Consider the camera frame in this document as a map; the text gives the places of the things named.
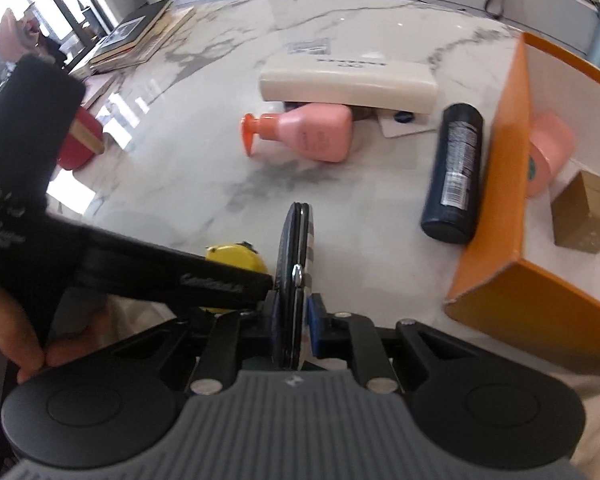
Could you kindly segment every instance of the pink pump bottle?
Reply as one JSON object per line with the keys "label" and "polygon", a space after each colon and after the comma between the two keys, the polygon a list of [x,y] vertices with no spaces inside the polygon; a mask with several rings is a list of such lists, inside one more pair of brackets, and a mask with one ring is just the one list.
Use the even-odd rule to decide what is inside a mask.
{"label": "pink pump bottle", "polygon": [[279,140],[299,155],[325,162],[341,162],[349,155],[353,119],[345,105],[311,103],[284,114],[246,114],[242,141],[251,156],[253,136]]}

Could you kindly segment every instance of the red object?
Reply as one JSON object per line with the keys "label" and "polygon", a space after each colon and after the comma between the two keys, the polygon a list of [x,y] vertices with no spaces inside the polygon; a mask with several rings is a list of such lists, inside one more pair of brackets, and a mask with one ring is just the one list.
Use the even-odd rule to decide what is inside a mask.
{"label": "red object", "polygon": [[[87,129],[98,139],[102,140],[102,124],[93,117],[88,111],[80,107],[75,119],[80,121]],[[64,140],[64,145],[60,150],[58,164],[64,170],[77,170],[90,161],[95,153],[84,146],[79,140],[68,134]]]}

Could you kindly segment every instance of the marble countertop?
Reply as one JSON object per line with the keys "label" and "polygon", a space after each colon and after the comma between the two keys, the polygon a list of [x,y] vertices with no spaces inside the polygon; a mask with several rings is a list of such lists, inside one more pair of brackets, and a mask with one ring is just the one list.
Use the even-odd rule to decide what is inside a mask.
{"label": "marble countertop", "polygon": [[202,4],[92,109],[110,134],[106,153],[74,176],[61,173],[50,192],[65,214],[73,215],[68,206],[83,221],[182,251],[203,254],[212,244],[247,240],[270,272],[291,202],[308,202],[313,290],[328,310],[365,314],[379,326],[414,317],[498,351],[442,311],[461,249],[419,228],[435,132],[385,139],[376,120],[359,121],[349,159],[322,164],[263,140],[248,158],[239,124],[246,112],[280,107],[263,102],[257,89],[269,56],[288,43],[329,38],[334,56],[429,64],[439,84],[435,113],[467,102],[490,125],[517,35],[498,22],[408,0]]}

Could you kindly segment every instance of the white card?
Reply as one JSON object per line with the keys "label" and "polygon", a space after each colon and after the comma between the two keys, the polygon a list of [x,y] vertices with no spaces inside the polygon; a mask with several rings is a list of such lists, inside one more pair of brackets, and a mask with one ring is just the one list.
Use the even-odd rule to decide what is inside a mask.
{"label": "white card", "polygon": [[377,116],[382,135],[387,139],[436,130],[440,122],[436,114],[413,114],[413,120],[404,122],[405,112],[396,110],[379,109]]}

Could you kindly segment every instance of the metal screw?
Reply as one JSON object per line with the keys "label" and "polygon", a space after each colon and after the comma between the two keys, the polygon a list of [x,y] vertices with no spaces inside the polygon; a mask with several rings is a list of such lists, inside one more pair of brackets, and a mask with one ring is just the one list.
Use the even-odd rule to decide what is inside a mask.
{"label": "metal screw", "polygon": [[293,277],[293,284],[296,286],[296,288],[301,288],[302,284],[304,283],[304,271],[300,264],[295,264],[293,266],[291,276]]}
{"label": "metal screw", "polygon": [[366,389],[376,394],[392,394],[398,389],[398,383],[388,377],[374,377],[366,383]]}
{"label": "metal screw", "polygon": [[191,391],[197,395],[214,395],[222,391],[222,383],[216,379],[198,379],[191,383]]}

